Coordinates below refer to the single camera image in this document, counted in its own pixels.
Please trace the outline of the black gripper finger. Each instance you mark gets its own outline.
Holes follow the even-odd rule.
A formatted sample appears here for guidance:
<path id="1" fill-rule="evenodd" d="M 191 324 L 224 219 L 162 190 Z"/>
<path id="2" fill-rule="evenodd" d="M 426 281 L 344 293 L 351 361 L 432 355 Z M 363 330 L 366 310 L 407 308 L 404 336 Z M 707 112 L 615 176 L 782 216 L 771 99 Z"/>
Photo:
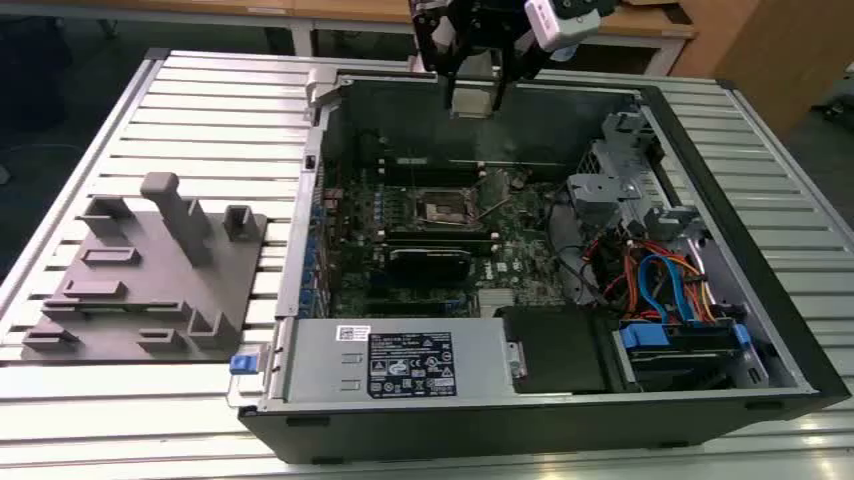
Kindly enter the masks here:
<path id="1" fill-rule="evenodd" d="M 446 92 L 444 92 L 446 108 L 450 108 L 452 106 L 458 72 L 467 57 L 468 57 L 467 52 L 452 52 L 446 62 L 446 74 L 444 74 L 444 77 L 447 79 Z"/>
<path id="2" fill-rule="evenodd" d="M 515 81 L 517 57 L 514 52 L 500 53 L 500 72 L 492 100 L 492 109 L 499 110 L 509 85 Z"/>

